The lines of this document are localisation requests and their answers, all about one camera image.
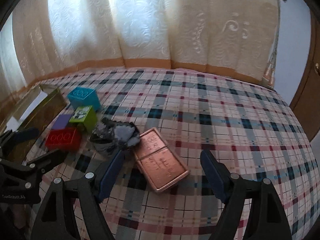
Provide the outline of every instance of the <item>wooden door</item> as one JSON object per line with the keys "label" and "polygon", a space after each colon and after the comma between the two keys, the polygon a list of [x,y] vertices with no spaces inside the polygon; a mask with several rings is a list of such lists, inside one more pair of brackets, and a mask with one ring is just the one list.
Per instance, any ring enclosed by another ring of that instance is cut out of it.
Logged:
{"label": "wooden door", "polygon": [[300,85],[290,104],[309,141],[320,129],[320,23],[311,17],[310,52]]}

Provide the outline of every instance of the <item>green toy block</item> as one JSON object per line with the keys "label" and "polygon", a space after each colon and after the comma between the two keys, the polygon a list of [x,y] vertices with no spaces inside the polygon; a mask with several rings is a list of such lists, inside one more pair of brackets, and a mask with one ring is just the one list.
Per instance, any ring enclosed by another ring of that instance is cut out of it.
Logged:
{"label": "green toy block", "polygon": [[69,123],[76,124],[80,130],[83,130],[83,127],[85,127],[87,132],[90,133],[95,127],[97,121],[98,119],[93,106],[79,106],[71,117]]}

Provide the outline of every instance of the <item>red toy block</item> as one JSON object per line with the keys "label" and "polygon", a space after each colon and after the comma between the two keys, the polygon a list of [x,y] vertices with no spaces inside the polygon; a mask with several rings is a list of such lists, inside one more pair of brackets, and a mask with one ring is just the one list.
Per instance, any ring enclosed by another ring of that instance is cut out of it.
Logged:
{"label": "red toy block", "polygon": [[61,130],[51,130],[45,146],[51,151],[60,149],[70,152],[79,150],[81,143],[81,133],[76,127],[69,127]]}

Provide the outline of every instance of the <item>door knob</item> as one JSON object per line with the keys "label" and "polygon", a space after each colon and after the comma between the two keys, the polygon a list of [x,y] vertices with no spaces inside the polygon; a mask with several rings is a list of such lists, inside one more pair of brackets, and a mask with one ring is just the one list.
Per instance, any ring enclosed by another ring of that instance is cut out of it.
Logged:
{"label": "door knob", "polygon": [[319,63],[316,63],[316,64],[315,64],[315,73],[316,73],[317,75],[319,75],[319,76],[320,76],[320,67],[319,67]]}

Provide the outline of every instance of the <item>gray cloth toy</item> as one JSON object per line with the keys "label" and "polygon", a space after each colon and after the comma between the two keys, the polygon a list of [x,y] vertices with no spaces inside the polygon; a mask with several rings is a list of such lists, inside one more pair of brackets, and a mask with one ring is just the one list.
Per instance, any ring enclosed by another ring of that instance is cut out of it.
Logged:
{"label": "gray cloth toy", "polygon": [[140,133],[132,122],[117,122],[103,118],[89,139],[100,154],[111,154],[115,147],[129,149],[140,142]]}

